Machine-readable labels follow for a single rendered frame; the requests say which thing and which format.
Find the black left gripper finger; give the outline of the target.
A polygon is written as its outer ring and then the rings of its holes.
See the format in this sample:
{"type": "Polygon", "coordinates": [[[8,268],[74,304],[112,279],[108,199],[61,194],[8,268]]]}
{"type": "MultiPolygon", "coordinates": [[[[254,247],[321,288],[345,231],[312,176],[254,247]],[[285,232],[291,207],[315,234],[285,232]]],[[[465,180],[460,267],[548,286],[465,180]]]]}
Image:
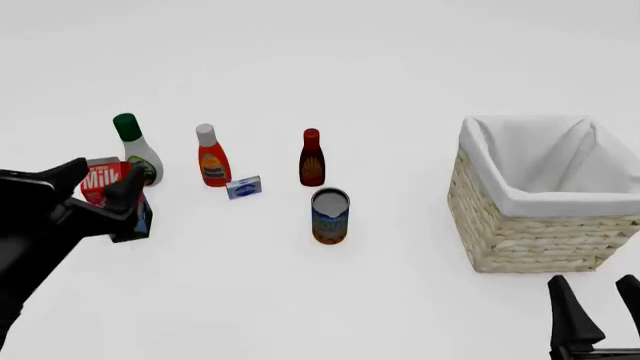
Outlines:
{"type": "Polygon", "coordinates": [[[128,218],[137,209],[145,184],[142,167],[132,167],[120,182],[104,188],[106,200],[104,209],[122,218],[128,218]]]}
{"type": "Polygon", "coordinates": [[[37,177],[52,185],[59,202],[68,199],[89,173],[86,158],[75,158],[65,164],[42,171],[37,177]]]}

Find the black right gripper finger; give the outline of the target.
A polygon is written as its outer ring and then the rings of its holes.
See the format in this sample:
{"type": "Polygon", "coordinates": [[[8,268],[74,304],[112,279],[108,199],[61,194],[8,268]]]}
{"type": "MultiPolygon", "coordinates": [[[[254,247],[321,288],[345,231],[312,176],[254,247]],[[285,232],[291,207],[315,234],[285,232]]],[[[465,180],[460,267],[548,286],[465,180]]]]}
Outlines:
{"type": "Polygon", "coordinates": [[[640,281],[634,275],[625,275],[616,281],[616,288],[640,336],[640,281]]]}
{"type": "Polygon", "coordinates": [[[551,350],[592,351],[593,345],[605,339],[601,329],[591,320],[568,281],[555,275],[548,281],[552,311],[551,350]]]}

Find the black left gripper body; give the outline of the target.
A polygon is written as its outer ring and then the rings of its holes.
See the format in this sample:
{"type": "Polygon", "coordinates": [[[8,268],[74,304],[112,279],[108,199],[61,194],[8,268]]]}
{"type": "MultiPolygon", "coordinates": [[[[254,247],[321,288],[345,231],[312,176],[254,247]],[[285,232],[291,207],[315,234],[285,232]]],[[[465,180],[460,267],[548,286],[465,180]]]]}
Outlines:
{"type": "Polygon", "coordinates": [[[89,237],[117,233],[136,219],[114,215],[83,200],[56,199],[37,173],[0,170],[0,242],[46,239],[56,233],[89,237]]]}

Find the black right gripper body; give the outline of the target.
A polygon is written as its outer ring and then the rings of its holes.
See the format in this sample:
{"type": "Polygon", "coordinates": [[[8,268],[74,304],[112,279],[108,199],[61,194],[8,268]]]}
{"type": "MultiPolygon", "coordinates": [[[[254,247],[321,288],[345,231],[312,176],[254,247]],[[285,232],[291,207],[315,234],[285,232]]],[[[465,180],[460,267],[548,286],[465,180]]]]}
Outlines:
{"type": "Polygon", "coordinates": [[[594,349],[580,352],[559,347],[549,353],[551,360],[640,360],[640,349],[594,349]]]}

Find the woven wicker basket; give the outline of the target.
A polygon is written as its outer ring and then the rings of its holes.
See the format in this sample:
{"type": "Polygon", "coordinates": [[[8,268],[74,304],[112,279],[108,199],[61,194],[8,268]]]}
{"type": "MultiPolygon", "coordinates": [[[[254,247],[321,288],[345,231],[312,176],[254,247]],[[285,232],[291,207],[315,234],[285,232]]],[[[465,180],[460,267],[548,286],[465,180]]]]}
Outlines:
{"type": "Polygon", "coordinates": [[[503,215],[484,191],[460,143],[447,202],[467,257],[477,272],[589,272],[640,232],[640,215],[503,215]]]}

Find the white cloth basket liner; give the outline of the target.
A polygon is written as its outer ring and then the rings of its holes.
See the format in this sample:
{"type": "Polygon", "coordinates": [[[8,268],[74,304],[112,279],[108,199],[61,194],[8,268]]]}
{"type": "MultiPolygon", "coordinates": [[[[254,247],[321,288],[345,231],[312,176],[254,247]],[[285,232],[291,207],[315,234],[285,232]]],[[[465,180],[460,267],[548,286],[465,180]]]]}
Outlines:
{"type": "Polygon", "coordinates": [[[588,116],[469,116],[459,143],[503,215],[640,215],[640,155],[588,116]]]}

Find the red milk carton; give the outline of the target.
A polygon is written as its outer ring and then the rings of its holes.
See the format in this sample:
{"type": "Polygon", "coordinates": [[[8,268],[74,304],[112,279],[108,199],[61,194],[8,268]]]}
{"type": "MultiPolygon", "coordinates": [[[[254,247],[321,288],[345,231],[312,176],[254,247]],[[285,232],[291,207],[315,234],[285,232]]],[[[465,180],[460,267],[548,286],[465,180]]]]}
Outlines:
{"type": "MultiPolygon", "coordinates": [[[[120,182],[134,166],[116,157],[91,159],[87,164],[89,173],[81,182],[81,192],[88,203],[104,209],[106,205],[104,188],[120,182]]],[[[134,224],[110,235],[112,242],[128,242],[150,236],[153,212],[144,191],[140,195],[134,215],[136,219],[134,224]]]]}

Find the white bottle with green cap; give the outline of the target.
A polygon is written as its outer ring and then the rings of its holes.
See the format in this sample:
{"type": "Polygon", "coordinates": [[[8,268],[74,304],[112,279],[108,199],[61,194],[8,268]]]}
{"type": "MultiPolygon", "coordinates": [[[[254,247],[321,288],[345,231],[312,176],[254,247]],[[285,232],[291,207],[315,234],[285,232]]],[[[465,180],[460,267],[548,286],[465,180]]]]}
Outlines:
{"type": "Polygon", "coordinates": [[[132,113],[121,113],[113,118],[113,125],[123,142],[126,161],[134,167],[143,167],[147,187],[158,185],[164,167],[157,152],[145,140],[136,117],[132,113]]]}

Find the orange bottle with white cap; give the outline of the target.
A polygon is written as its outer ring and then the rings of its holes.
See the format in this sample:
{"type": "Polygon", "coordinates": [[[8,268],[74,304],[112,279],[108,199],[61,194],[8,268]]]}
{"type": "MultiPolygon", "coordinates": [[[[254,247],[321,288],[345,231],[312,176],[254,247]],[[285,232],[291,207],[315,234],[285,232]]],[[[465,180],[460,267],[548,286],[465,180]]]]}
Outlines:
{"type": "Polygon", "coordinates": [[[232,181],[230,164],[218,142],[213,125],[205,123],[196,127],[198,138],[198,165],[205,185],[225,187],[232,181]]]}

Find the small blue and white box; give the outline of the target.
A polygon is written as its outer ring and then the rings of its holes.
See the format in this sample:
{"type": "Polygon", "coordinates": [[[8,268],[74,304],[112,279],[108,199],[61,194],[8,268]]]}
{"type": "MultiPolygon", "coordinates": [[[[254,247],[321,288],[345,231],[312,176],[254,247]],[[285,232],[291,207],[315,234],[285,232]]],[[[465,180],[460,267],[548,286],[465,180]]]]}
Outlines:
{"type": "Polygon", "coordinates": [[[262,182],[260,176],[252,176],[249,178],[228,182],[225,186],[228,198],[235,200],[241,197],[247,197],[262,192],[262,182]]]}

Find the dark red sauce bottle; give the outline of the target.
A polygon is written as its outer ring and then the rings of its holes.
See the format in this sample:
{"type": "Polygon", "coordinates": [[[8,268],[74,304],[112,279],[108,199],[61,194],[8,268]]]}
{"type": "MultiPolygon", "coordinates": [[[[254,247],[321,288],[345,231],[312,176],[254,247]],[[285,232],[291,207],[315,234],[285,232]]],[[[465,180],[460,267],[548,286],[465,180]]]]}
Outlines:
{"type": "Polygon", "coordinates": [[[325,160],[320,146],[320,133],[308,128],[303,133],[303,149],[299,161],[299,179],[302,185],[317,187],[325,182],[325,160]]]}

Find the blue and orange tin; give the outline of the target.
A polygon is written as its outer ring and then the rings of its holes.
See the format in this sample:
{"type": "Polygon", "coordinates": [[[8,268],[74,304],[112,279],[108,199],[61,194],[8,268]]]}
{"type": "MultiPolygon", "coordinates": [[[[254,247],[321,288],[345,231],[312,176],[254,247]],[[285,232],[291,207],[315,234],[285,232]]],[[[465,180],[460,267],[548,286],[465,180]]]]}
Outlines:
{"type": "Polygon", "coordinates": [[[350,199],[338,188],[322,188],[311,197],[314,239],[325,245],[342,242],[348,233],[350,199]]]}

